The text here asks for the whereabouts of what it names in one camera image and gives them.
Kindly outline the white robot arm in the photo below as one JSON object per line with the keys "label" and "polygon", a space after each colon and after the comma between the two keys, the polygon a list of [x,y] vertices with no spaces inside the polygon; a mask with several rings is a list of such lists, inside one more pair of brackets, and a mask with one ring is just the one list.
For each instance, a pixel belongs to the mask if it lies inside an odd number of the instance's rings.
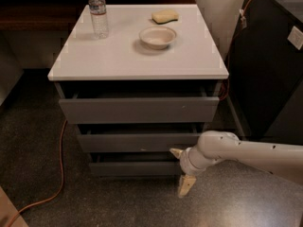
{"label": "white robot arm", "polygon": [[242,141],[232,132],[205,131],[195,146],[169,151],[180,161],[183,171],[178,185],[179,198],[189,192],[202,172],[226,160],[303,184],[303,146],[299,145]]}

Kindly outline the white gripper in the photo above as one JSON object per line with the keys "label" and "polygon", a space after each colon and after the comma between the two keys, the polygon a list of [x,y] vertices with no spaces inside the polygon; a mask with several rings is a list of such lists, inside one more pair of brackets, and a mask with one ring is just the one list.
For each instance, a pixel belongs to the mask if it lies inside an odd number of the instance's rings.
{"label": "white gripper", "polygon": [[183,198],[196,183],[196,177],[205,171],[208,167],[214,166],[213,159],[207,159],[197,147],[181,150],[171,148],[169,152],[177,159],[180,159],[180,166],[186,175],[182,175],[178,184],[178,197]]}

